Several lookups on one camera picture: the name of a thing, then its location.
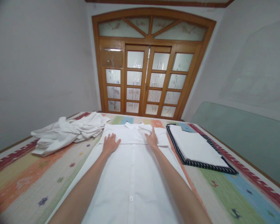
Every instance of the colorful bed sheet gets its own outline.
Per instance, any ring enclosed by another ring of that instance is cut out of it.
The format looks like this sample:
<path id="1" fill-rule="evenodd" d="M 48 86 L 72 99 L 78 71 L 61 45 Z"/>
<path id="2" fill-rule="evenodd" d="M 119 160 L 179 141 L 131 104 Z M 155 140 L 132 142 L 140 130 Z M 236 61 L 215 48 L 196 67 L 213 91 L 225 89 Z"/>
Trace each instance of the colorful bed sheet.
<path id="1" fill-rule="evenodd" d="M 89 114 L 85 112 L 75 119 Z M 110 124 L 145 123 L 162 128 L 176 124 L 183 130 L 205 134 L 199 126 L 185 122 L 103 115 L 111 119 Z M 45 223 L 100 138 L 101 134 L 72 143 L 46 157 L 31 154 L 35 140 L 0 159 L 0 221 Z M 215 139 L 210 139 L 239 175 L 183 166 L 173 145 L 171 148 L 212 222 L 280 223 L 280 195 L 221 148 Z"/>

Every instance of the forearm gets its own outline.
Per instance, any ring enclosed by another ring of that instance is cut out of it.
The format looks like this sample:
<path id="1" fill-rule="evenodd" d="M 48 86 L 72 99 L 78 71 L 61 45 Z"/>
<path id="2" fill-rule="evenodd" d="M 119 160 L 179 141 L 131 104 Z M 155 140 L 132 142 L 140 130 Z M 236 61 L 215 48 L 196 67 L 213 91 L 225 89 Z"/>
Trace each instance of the forearm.
<path id="1" fill-rule="evenodd" d="M 184 179 L 157 146 L 151 147 L 185 223 L 212 223 Z"/>
<path id="2" fill-rule="evenodd" d="M 100 154 L 96 162 L 66 197 L 49 224 L 82 222 L 109 155 L 106 152 Z"/>

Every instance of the red border pattern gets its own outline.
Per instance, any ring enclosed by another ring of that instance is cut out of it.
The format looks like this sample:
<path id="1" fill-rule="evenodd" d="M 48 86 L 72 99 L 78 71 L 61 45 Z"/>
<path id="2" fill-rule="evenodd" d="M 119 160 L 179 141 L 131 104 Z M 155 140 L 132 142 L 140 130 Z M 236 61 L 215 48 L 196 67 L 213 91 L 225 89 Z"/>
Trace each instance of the red border pattern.
<path id="1" fill-rule="evenodd" d="M 91 114 L 91 112 L 85 112 L 85 113 L 75 117 L 74 119 L 75 120 L 80 120 L 82 117 L 86 117 L 89 114 Z M 34 150 L 37 142 L 38 142 L 38 139 L 28 143 L 24 147 L 14 151 L 13 153 L 7 155 L 6 157 L 0 159 L 0 171 L 3 170 L 8 165 L 12 164 L 13 162 L 17 161 L 18 159 L 20 159 L 21 157 L 23 157 L 27 153 Z"/>
<path id="2" fill-rule="evenodd" d="M 73 118 L 74 120 L 80 120 L 82 117 L 87 117 L 89 114 L 91 114 L 91 112 L 85 112 L 75 118 Z"/>
<path id="3" fill-rule="evenodd" d="M 202 135 L 206 135 L 203 131 L 197 128 L 194 124 L 188 123 L 188 125 L 193 128 L 196 132 Z M 259 177 L 237 161 L 232 155 L 225 151 L 221 146 L 219 146 L 215 141 L 212 140 L 217 149 L 221 154 L 231 162 L 250 182 L 260 189 L 260 191 L 265 194 L 271 201 L 275 203 L 276 206 L 280 208 L 280 195 L 276 193 L 271 187 L 269 187 L 265 182 L 263 182 Z"/>

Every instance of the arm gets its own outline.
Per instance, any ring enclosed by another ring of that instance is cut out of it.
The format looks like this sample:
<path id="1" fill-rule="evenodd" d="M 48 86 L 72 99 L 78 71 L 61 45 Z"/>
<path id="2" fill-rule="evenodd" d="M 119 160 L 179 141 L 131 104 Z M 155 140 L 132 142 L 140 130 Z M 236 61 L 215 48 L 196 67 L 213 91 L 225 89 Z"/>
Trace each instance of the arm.
<path id="1" fill-rule="evenodd" d="M 112 136 L 109 134 L 108 138 L 105 137 L 102 153 L 63 201 L 49 224 L 82 222 L 96 191 L 104 166 L 121 141 L 119 139 L 115 142 L 115 137 L 115 134 L 112 134 Z"/>
<path id="2" fill-rule="evenodd" d="M 157 136 L 154 128 L 152 134 L 145 134 L 147 142 L 155 155 L 166 182 L 173 195 L 174 201 L 185 223 L 211 224 L 208 214 L 188 187 L 183 178 L 174 169 L 168 159 L 157 146 Z"/>

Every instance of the button placket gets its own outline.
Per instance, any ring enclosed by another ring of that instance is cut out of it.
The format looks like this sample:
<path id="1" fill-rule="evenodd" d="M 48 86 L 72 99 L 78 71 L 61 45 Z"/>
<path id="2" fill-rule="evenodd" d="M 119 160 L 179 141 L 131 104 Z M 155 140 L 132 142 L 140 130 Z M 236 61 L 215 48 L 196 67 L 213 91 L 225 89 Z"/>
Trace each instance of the button placket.
<path id="1" fill-rule="evenodd" d="M 129 189 L 129 202 L 128 202 L 128 224 L 135 223 L 135 145 L 132 148 L 132 161 L 131 161 L 131 175 L 130 175 L 130 189 Z"/>

